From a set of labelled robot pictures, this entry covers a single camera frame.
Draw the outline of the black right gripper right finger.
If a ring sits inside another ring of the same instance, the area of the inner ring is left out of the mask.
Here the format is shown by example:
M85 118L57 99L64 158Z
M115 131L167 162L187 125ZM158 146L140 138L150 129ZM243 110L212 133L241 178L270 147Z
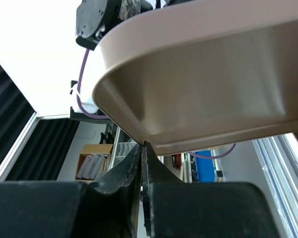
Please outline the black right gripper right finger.
M145 142L143 208L152 238L278 238L264 193L249 182L185 183Z

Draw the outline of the beige tin lid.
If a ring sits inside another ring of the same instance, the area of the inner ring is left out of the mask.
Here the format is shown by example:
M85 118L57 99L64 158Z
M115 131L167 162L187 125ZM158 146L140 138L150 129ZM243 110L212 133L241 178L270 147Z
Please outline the beige tin lid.
M298 0L153 10L94 54L95 104L158 155L298 131Z

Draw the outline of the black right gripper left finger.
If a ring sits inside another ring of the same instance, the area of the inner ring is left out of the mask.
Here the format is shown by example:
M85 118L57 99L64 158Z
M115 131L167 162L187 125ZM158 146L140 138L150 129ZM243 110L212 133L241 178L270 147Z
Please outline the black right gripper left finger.
M90 183L0 182L0 238L134 238L141 151Z

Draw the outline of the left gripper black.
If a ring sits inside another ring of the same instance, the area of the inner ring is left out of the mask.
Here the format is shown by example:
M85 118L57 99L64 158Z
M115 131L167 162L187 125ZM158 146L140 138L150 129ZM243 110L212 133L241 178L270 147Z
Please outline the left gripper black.
M94 50L101 39L121 22L153 10L146 0L83 0L76 9L76 43Z

